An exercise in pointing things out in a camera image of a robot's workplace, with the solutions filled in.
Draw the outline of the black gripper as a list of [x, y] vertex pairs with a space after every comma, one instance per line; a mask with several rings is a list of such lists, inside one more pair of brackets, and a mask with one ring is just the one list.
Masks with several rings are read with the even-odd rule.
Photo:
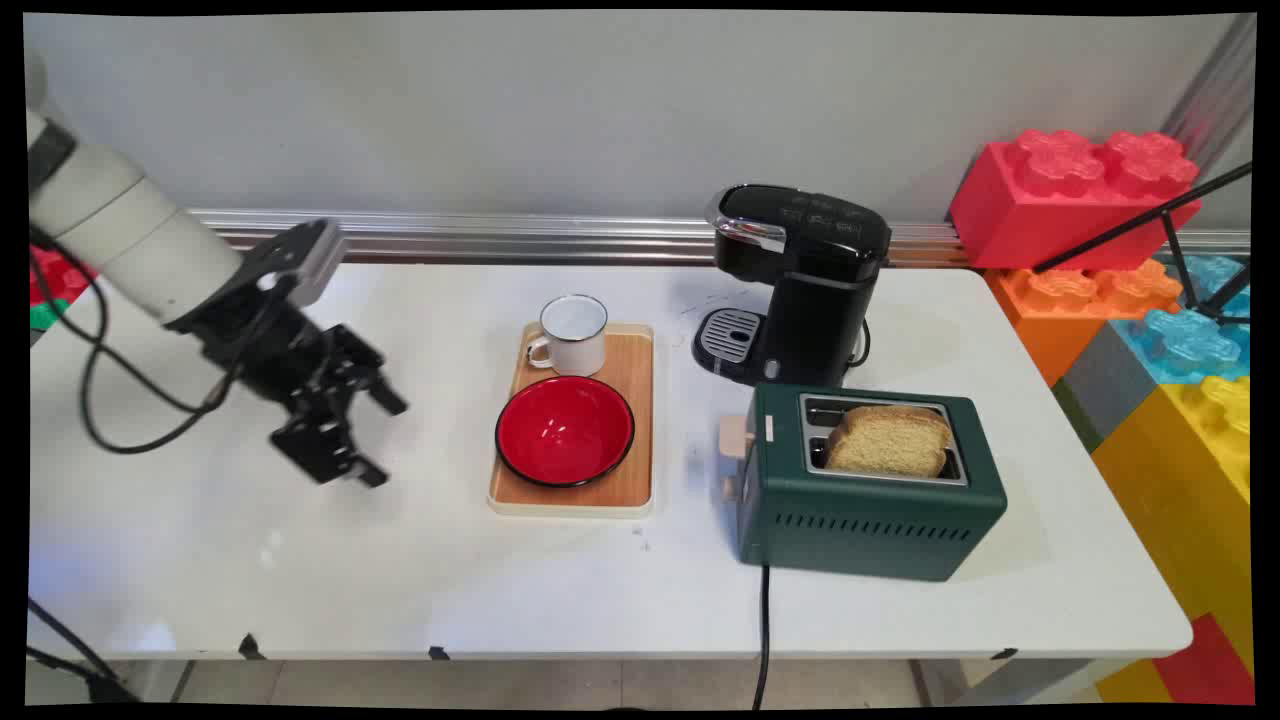
[[[224, 377], [198, 406], [221, 406], [236, 382], [285, 407], [271, 446], [319, 484], [356, 479], [370, 488], [389, 474], [355, 441], [349, 409], [358, 393], [396, 416], [408, 404], [390, 387], [384, 357], [346, 325], [321, 331], [303, 313], [347, 251], [335, 222], [305, 222], [251, 249], [230, 278], [166, 328], [192, 334]], [[328, 388], [323, 378], [328, 372]]]

